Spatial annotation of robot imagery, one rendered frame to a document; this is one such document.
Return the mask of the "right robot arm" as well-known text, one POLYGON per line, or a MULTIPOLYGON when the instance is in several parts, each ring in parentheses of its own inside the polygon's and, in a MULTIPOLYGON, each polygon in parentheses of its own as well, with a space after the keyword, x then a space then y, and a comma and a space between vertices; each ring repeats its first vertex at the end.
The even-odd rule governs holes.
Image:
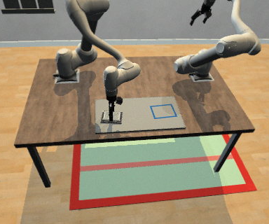
POLYGON ((126 60, 115 48, 95 36, 98 20, 109 9, 109 0, 65 0, 65 7, 72 22, 82 33, 81 44, 75 51, 62 48, 57 51, 57 82, 77 81, 77 68, 94 62, 97 59, 96 46, 112 55, 118 61, 118 69, 108 66, 104 70, 105 94, 114 97, 118 94, 118 86, 136 78, 140 74, 140 66, 126 60))

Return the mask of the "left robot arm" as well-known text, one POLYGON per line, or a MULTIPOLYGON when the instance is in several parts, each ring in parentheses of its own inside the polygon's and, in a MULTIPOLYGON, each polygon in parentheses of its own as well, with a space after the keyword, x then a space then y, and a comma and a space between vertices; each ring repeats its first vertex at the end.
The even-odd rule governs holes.
POLYGON ((237 35, 220 39, 216 46, 203 49, 196 55, 181 57, 174 63, 174 70, 178 74, 189 74, 194 80, 211 80, 209 71, 214 60, 248 53, 257 55, 261 51, 261 43, 255 33, 240 19, 240 0, 233 2, 231 21, 237 35), (241 34, 241 35, 240 35, 241 34), (205 51, 201 53, 202 51, 205 51), (218 56, 218 54, 219 56, 218 56))

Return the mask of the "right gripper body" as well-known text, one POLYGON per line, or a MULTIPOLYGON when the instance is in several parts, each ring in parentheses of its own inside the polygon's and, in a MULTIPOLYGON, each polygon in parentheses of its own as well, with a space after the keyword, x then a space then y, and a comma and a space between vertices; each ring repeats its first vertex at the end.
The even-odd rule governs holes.
POLYGON ((113 106, 113 102, 116 100, 116 98, 117 98, 117 95, 114 97, 106 96, 106 99, 109 101, 109 104, 111 103, 112 106, 113 106))

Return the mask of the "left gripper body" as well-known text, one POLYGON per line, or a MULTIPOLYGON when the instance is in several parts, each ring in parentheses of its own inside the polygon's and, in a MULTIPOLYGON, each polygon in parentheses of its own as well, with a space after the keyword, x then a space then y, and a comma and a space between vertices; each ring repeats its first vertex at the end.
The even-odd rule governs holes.
POLYGON ((209 11, 210 8, 211 8, 211 6, 206 6, 206 5, 203 3, 200 13, 202 13, 203 11, 209 11))

